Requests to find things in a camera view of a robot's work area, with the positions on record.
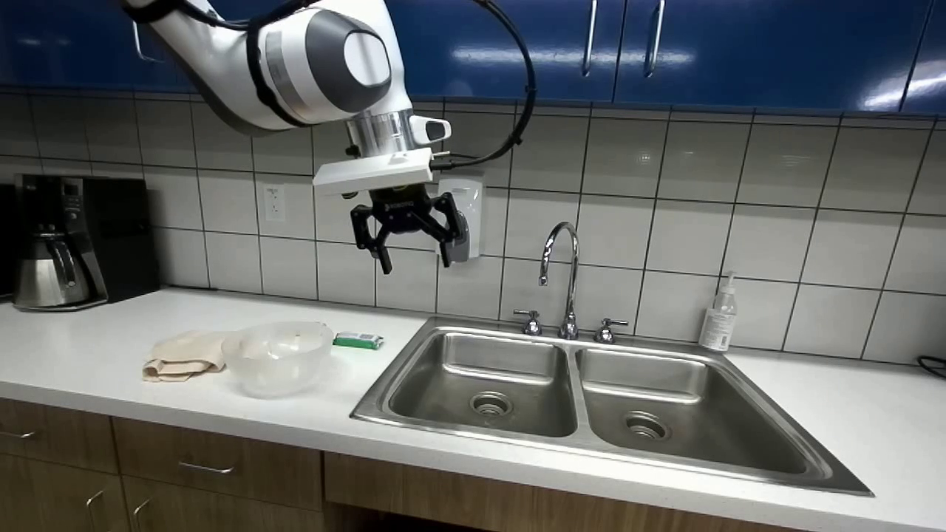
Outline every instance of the double sink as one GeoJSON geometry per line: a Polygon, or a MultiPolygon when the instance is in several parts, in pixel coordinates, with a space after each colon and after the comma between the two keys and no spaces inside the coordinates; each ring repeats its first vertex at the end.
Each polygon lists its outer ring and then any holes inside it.
{"type": "Polygon", "coordinates": [[[358,420],[868,493],[720,355],[425,323],[358,420]]]}

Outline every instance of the white tile wall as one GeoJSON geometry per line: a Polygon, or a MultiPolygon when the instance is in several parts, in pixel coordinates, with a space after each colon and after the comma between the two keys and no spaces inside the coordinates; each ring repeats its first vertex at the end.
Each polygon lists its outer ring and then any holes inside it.
{"type": "MultiPolygon", "coordinates": [[[[433,102],[451,151],[506,138],[512,105],[433,102]]],[[[241,136],[198,96],[0,91],[0,181],[24,170],[145,178],[166,283],[272,293],[555,328],[569,244],[538,286],[555,222],[580,224],[575,315],[691,342],[720,271],[737,346],[911,364],[946,351],[946,138],[924,122],[541,110],[485,169],[485,256],[438,265],[391,238],[394,275],[351,244],[343,200],[311,188],[343,123],[241,136]],[[272,188],[286,203],[265,209],[272,188]]]]}

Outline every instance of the black cable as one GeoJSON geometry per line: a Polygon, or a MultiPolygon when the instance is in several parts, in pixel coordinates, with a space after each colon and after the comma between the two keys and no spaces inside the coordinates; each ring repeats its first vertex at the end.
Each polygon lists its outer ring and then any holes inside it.
{"type": "Polygon", "coordinates": [[[438,160],[431,163],[431,169],[438,169],[438,170],[466,169],[466,164],[482,164],[482,163],[500,160],[506,151],[512,151],[513,145],[524,141],[524,130],[530,126],[533,110],[535,110],[535,64],[533,64],[525,40],[521,39],[521,33],[512,27],[512,21],[506,18],[506,11],[497,2],[490,2],[490,0],[475,0],[475,2],[501,23],[501,29],[512,36],[518,49],[524,52],[525,102],[524,102],[518,123],[509,130],[506,141],[493,154],[487,154],[487,157],[448,154],[448,163],[441,163],[441,164],[438,164],[438,160]]]}
{"type": "Polygon", "coordinates": [[[918,364],[924,373],[932,373],[932,374],[936,374],[936,379],[946,379],[946,358],[918,355],[917,364],[918,364]]]}

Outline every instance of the white countertop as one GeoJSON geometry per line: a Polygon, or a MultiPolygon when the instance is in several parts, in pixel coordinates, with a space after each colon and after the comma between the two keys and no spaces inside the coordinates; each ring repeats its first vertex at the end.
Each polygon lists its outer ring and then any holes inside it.
{"type": "Polygon", "coordinates": [[[82,312],[0,303],[0,396],[796,528],[946,528],[946,382],[924,373],[731,355],[875,493],[844,497],[351,420],[420,324],[422,315],[187,290],[82,312]],[[227,373],[141,382],[162,337],[281,320],[320,320],[388,342],[382,351],[334,349],[320,388],[293,399],[252,399],[227,373]]]}

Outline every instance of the soap dispenser bottle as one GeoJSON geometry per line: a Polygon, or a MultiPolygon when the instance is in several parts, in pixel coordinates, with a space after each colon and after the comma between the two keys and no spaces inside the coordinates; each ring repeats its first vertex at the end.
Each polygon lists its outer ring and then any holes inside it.
{"type": "Polygon", "coordinates": [[[737,280],[725,275],[713,303],[704,309],[698,342],[710,351],[726,351],[737,331],[737,280]]]}

